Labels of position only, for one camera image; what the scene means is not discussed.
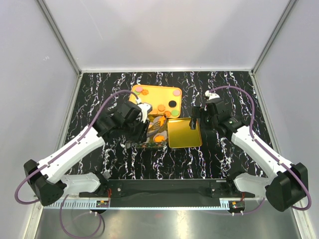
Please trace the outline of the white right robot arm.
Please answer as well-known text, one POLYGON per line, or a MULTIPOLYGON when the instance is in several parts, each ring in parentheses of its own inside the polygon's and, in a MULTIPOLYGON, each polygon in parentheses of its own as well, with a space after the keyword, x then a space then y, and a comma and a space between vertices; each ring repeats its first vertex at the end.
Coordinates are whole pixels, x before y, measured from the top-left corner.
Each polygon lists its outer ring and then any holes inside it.
POLYGON ((205 98, 205 105, 192 108, 189 127, 218 132, 247 153, 266 174, 263 178, 236 173, 226 185, 228 195, 235 198, 243 192, 251 193, 268 200, 280 212, 290 207, 297 209, 295 204, 307 198, 308 204, 302 210, 309 209, 312 200, 307 168, 302 163, 293 164, 262 141, 253 132, 253 123, 233 116, 215 90, 206 91, 205 98))

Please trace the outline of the gold tin lid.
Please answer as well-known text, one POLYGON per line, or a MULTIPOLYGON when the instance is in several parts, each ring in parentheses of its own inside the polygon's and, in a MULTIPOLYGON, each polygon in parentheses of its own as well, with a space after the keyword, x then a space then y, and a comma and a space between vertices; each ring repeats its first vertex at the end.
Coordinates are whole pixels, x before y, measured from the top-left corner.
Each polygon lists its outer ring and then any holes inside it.
POLYGON ((167 123, 168 145, 172 149, 202 146, 200 127, 190 127, 191 118, 169 119, 167 123))

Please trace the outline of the black sandwich cookie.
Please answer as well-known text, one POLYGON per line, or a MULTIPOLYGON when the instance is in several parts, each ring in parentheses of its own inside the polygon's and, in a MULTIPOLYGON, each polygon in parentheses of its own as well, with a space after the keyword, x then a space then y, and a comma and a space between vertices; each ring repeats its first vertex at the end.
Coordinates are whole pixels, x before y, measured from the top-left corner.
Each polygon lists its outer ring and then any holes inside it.
POLYGON ((176 101, 169 101, 168 105, 170 108, 174 108, 174 107, 176 107, 177 103, 176 103, 176 101))

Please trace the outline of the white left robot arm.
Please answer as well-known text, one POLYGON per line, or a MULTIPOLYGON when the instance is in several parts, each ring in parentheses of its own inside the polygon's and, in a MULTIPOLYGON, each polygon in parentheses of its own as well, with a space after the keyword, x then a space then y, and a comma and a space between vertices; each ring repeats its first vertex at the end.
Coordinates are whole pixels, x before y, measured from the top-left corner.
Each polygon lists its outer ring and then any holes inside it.
POLYGON ((108 190, 107 179, 94 170, 81 175, 66 172, 95 149, 110 140, 124 136, 133 143, 147 139, 150 124, 148 103, 125 102, 114 111, 99 117, 92 126, 85 127, 76 137, 52 155, 24 164, 27 183, 43 206, 49 206, 68 194, 89 193, 103 197, 108 190))

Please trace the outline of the orange fish cookie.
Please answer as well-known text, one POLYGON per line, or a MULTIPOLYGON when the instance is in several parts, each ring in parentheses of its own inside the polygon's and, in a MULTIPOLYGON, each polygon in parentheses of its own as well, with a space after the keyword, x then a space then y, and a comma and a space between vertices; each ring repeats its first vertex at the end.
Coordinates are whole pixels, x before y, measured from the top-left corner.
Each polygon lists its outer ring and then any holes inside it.
POLYGON ((166 138, 164 135, 157 135, 154 137, 154 142, 162 142, 162 141, 165 141, 166 138))
POLYGON ((161 118, 159 118, 159 125, 160 126, 163 126, 165 122, 166 122, 166 117, 165 116, 162 116, 161 118))

